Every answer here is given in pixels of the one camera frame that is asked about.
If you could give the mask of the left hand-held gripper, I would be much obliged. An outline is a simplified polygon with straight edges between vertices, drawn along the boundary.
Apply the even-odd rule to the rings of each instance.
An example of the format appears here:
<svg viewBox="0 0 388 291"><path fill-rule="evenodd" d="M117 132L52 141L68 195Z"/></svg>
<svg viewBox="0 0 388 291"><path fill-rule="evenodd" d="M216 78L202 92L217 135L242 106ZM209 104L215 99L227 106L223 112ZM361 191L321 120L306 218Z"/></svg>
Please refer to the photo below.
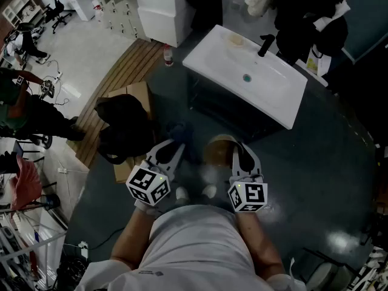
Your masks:
<svg viewBox="0 0 388 291"><path fill-rule="evenodd" d="M185 149L185 144L180 144L172 158L167 159L166 147L174 142L167 139L155 145L146 156L135 158L135 165L125 184L136 200L154 207L170 194L175 170Z"/></svg>

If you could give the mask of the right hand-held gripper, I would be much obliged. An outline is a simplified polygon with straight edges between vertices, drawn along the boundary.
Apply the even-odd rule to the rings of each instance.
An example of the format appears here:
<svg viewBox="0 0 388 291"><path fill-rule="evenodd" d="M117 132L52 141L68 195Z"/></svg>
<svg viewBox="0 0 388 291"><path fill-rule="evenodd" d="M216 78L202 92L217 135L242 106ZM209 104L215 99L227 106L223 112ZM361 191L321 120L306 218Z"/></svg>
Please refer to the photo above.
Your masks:
<svg viewBox="0 0 388 291"><path fill-rule="evenodd" d="M248 175L261 174L261 161L255 152L241 143L241 170ZM239 176L239 146L233 149L232 176ZM261 177L235 181L227 192L236 213L257 212L267 204L267 183Z"/></svg>

